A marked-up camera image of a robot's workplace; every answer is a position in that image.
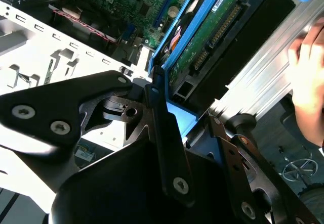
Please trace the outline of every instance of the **motherboard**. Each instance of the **motherboard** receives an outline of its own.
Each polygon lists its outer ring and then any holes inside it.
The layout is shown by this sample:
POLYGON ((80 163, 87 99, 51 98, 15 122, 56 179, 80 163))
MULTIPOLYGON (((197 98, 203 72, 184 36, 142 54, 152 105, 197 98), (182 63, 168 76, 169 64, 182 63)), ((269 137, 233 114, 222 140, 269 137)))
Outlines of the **motherboard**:
POLYGON ((156 49, 186 0, 85 0, 128 24, 126 37, 156 49))

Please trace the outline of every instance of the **label sticker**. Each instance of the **label sticker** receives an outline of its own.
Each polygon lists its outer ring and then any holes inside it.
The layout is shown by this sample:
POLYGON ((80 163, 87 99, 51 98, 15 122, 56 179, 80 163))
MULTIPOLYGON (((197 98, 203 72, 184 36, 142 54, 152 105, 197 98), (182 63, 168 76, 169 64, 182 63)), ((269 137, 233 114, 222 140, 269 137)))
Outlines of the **label sticker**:
POLYGON ((212 12, 215 13, 217 11, 217 9, 219 8, 219 6, 222 4, 224 0, 217 0, 215 5, 212 8, 212 12))

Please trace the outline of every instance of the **silver screw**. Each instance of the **silver screw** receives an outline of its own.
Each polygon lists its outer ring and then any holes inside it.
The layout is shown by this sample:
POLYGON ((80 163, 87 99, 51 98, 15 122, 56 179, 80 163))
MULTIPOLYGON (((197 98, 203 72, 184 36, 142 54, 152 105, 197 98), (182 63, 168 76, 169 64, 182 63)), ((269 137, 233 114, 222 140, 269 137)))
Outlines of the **silver screw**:
POLYGON ((252 219, 252 220, 255 219, 255 217, 256 217, 255 211, 249 203, 242 202, 241 208, 242 208, 242 211, 244 212, 244 214, 247 215, 250 219, 252 219))
POLYGON ((58 135, 66 135, 71 131, 71 127, 68 123, 64 121, 54 121, 51 124, 51 131, 58 135))
POLYGON ((27 105, 18 105, 12 109, 13 116, 20 119, 30 119, 35 116, 35 110, 27 105))
POLYGON ((305 224, 303 222, 303 220, 301 218, 299 218, 299 217, 296 217, 296 222, 297 222, 297 224, 305 224))
POLYGON ((119 77, 118 81, 122 82, 122 83, 126 83, 127 81, 125 80, 125 78, 119 77))
POLYGON ((189 186, 181 177, 175 177, 173 180, 173 187, 178 191, 180 194, 186 195, 189 192, 189 186))
POLYGON ((240 137, 239 138, 241 140, 241 142, 243 142, 245 145, 247 145, 249 142, 247 139, 245 139, 244 137, 240 137))
POLYGON ((219 119, 217 119, 217 118, 214 118, 214 122, 215 122, 216 124, 221 124, 221 122, 220 122, 219 119))

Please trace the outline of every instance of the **red cable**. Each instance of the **red cable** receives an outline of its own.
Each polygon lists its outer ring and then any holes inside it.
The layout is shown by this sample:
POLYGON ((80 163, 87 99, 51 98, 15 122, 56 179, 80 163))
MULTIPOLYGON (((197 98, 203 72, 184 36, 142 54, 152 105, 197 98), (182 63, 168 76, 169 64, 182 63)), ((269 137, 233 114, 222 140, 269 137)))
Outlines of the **red cable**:
POLYGON ((74 18, 74 17, 72 17, 72 16, 70 16, 70 15, 67 15, 67 14, 65 14, 65 13, 62 13, 62 12, 59 11, 59 10, 53 10, 53 12, 56 13, 57 15, 63 16, 63 17, 65 17, 65 18, 71 19, 72 21, 81 24, 83 27, 86 27, 88 30, 90 30, 91 32, 95 33, 96 35, 102 37, 104 40, 106 40, 106 41, 110 41, 106 36, 104 36, 104 35, 98 33, 98 32, 97 32, 95 29, 93 29, 91 26, 89 26, 88 24, 86 24, 86 23, 80 21, 79 19, 76 19, 76 18, 74 18))

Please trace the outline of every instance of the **pci slot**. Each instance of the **pci slot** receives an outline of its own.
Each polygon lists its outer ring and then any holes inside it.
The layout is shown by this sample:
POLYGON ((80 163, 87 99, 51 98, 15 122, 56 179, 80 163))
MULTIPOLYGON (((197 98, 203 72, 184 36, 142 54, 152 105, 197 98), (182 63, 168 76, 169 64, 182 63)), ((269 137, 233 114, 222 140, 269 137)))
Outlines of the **pci slot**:
POLYGON ((160 24, 160 21, 163 18, 164 14, 166 13, 171 1, 172 0, 165 0, 164 4, 162 5, 162 8, 160 9, 160 12, 158 13, 157 18, 153 24, 155 28, 157 28, 158 25, 160 24))

